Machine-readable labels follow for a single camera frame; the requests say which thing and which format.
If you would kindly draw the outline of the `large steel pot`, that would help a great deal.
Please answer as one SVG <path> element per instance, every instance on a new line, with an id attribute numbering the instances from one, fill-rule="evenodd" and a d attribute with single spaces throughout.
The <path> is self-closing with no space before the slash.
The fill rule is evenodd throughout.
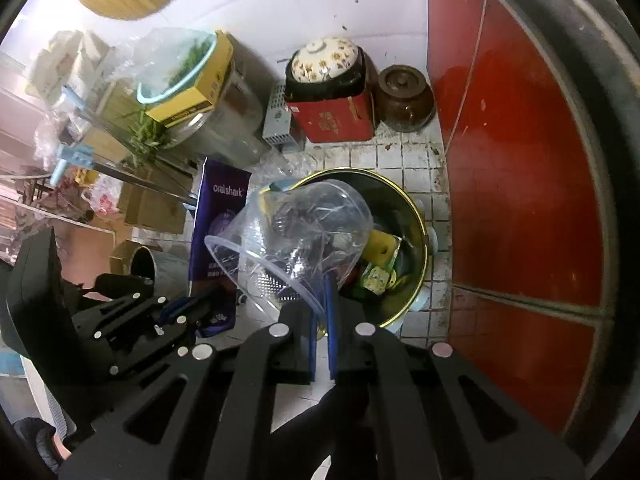
<path id="1" fill-rule="evenodd" d="M 169 128 L 164 151 L 190 160 L 210 157 L 246 169 L 269 151 L 262 140 L 263 120 L 262 103 L 232 61 L 216 106 Z"/>

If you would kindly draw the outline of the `floral ceramic lid pot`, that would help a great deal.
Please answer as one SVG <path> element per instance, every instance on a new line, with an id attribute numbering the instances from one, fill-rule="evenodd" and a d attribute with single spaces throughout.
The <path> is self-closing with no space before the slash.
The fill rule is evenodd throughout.
<path id="1" fill-rule="evenodd" d="M 352 40 L 324 37 L 297 50 L 285 67 L 288 102 L 318 102 L 358 96 L 366 88 L 363 50 Z"/>

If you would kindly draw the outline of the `grey metal power supply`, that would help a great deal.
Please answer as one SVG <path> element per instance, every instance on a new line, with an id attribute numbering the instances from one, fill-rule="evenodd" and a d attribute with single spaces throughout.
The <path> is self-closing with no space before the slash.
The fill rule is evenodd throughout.
<path id="1" fill-rule="evenodd" d="M 304 135 L 284 99 L 285 82 L 272 88 L 266 107 L 262 140 L 282 153 L 299 152 L 304 148 Z"/>

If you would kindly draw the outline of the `yellow cardboard box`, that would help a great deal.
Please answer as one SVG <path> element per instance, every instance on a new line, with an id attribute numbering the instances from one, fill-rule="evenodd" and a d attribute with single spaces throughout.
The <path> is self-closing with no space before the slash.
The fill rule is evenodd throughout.
<path id="1" fill-rule="evenodd" d="M 143 84 L 138 84 L 138 102 L 149 117 L 165 127 L 212 110 L 224 88 L 233 51 L 228 36 L 216 30 L 190 47 L 165 90 L 152 94 Z"/>

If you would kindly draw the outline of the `teal plastic basket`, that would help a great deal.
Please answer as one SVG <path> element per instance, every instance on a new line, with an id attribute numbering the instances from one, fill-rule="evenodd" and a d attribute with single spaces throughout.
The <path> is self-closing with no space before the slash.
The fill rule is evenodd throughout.
<path id="1" fill-rule="evenodd" d="M 216 45 L 214 32 L 175 27 L 152 30 L 134 47 L 138 102 L 158 104 L 186 88 L 201 73 Z"/>

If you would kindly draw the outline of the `purple oralshark box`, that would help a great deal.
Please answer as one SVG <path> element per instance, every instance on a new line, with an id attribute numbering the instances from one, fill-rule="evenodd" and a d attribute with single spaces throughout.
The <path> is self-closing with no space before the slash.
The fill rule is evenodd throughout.
<path id="1" fill-rule="evenodd" d="M 217 336 L 235 326 L 236 284 L 229 274 L 238 253 L 219 243 L 246 203 L 250 173 L 208 158 L 204 162 L 189 258 L 189 294 L 205 296 L 208 311 L 196 333 Z"/>

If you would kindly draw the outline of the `brown ceramic jar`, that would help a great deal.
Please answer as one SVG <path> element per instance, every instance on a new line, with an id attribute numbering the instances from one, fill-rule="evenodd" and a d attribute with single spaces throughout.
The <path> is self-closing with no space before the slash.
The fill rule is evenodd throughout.
<path id="1" fill-rule="evenodd" d="M 402 133 L 420 130 L 435 113 L 431 86 L 409 65 L 391 65 L 378 74 L 374 102 L 380 121 Z"/>

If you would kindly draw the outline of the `clear plastic cup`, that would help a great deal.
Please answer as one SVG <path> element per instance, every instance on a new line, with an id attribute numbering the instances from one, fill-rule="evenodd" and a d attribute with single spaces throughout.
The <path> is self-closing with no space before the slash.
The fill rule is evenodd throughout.
<path id="1" fill-rule="evenodd" d="M 329 179 L 288 192 L 254 192 L 219 243 L 238 253 L 229 276 L 259 311 L 275 318 L 297 304 L 322 318 L 323 277 L 333 271 L 342 286 L 372 229 L 361 194 Z"/>

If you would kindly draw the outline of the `black gold-rimmed trash bin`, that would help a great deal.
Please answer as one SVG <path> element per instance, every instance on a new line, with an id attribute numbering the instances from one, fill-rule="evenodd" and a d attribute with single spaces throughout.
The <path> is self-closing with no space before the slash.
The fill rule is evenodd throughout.
<path id="1" fill-rule="evenodd" d="M 373 229 L 362 256 L 342 286 L 342 296 L 364 307 L 367 321 L 381 327 L 424 307 L 428 235 L 418 206 L 394 182 L 364 169 L 323 170 L 294 188 L 335 179 L 351 185 L 370 208 Z"/>

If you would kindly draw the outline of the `red cardboard box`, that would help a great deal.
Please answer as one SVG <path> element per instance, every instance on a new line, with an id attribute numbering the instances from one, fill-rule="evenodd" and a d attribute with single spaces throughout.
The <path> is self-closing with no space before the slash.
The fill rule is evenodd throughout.
<path id="1" fill-rule="evenodd" d="M 311 143 L 370 141 L 374 133 L 371 92 L 311 102 L 286 101 L 297 125 Z"/>

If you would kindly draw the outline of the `red cabinet doors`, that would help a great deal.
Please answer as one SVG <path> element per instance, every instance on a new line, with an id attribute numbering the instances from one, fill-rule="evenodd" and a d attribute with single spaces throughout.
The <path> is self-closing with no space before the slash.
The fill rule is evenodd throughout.
<path id="1" fill-rule="evenodd" d="M 582 109 L 508 0 L 427 0 L 446 150 L 451 344 L 550 431 L 596 404 L 617 240 Z"/>

